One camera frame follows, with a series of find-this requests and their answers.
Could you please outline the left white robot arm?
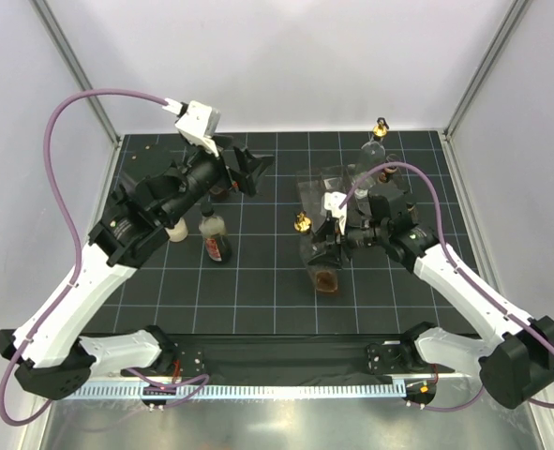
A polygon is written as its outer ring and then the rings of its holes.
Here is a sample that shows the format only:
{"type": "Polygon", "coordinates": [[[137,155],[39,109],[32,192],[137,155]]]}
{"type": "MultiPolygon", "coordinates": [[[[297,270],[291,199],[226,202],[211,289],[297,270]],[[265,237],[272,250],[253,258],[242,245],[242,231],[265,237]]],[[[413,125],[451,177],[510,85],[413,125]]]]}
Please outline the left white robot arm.
{"type": "Polygon", "coordinates": [[[113,337],[85,337],[82,330],[211,188],[256,195],[274,156],[255,156],[228,135],[210,141],[216,154],[189,144],[182,154],[142,150],[126,159],[80,264],[29,322],[0,330],[0,354],[16,364],[15,378],[24,391],[59,400],[93,376],[131,368],[158,376],[172,370],[178,351],[156,325],[113,337]]]}

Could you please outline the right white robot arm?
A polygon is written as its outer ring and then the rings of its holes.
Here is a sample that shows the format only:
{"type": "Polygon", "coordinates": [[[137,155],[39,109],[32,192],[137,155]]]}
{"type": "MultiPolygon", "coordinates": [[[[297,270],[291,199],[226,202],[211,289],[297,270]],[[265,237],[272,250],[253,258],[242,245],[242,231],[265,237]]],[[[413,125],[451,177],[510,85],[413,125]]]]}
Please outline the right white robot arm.
{"type": "Polygon", "coordinates": [[[431,363],[476,376],[507,409],[533,401],[554,383],[554,320],[533,318],[476,275],[451,245],[420,222],[408,189],[378,184],[357,201],[311,183],[300,188],[299,196],[303,211],[296,224],[306,234],[307,266],[334,271],[353,250],[380,247],[444,297],[478,335],[416,325],[398,349],[404,368],[420,371],[431,363]]]}

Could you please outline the glass oil bottle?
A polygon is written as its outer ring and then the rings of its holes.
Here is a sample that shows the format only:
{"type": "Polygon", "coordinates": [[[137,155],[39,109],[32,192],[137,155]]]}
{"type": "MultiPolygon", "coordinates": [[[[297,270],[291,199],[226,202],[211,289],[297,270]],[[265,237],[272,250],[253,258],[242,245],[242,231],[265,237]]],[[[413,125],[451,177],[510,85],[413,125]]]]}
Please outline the glass oil bottle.
{"type": "MultiPolygon", "coordinates": [[[[322,222],[324,222],[327,216],[331,216],[331,213],[327,212],[322,222]]],[[[299,253],[302,263],[304,264],[310,280],[313,283],[315,292],[325,294],[336,293],[338,290],[337,270],[307,266],[307,255],[309,253],[309,248],[311,244],[314,244],[313,233],[316,232],[319,228],[317,230],[313,229],[313,221],[306,211],[302,211],[296,215],[294,228],[301,234],[299,253]]]]}
{"type": "MultiPolygon", "coordinates": [[[[389,130],[389,125],[384,117],[379,117],[370,137],[360,148],[359,157],[355,163],[352,181],[356,183],[365,173],[373,167],[381,165],[385,161],[385,148],[383,140],[389,130]]],[[[367,197],[368,190],[377,183],[379,175],[375,172],[364,180],[354,192],[357,200],[367,197]]]]}
{"type": "Polygon", "coordinates": [[[213,186],[209,190],[209,198],[213,203],[223,203],[229,199],[230,191],[227,188],[213,186]]]}

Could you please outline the dark sauce bottle red label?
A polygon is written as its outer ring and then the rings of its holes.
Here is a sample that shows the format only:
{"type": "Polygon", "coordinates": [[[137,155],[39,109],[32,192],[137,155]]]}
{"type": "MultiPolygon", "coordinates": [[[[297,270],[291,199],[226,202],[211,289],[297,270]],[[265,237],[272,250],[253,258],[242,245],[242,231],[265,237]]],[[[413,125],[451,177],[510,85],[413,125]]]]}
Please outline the dark sauce bottle red label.
{"type": "Polygon", "coordinates": [[[224,218],[215,212],[210,202],[201,204],[199,231],[209,258],[215,263],[227,263],[232,256],[224,218]]]}

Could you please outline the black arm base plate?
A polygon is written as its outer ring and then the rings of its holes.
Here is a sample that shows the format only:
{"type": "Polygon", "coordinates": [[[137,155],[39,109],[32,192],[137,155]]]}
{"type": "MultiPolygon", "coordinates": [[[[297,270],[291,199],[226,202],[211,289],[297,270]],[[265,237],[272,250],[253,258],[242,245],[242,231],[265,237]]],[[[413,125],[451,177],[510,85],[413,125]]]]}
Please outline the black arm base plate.
{"type": "Polygon", "coordinates": [[[182,374],[214,385],[335,386],[384,383],[392,377],[432,379],[446,367],[409,362],[397,335],[171,334],[182,374]]]}

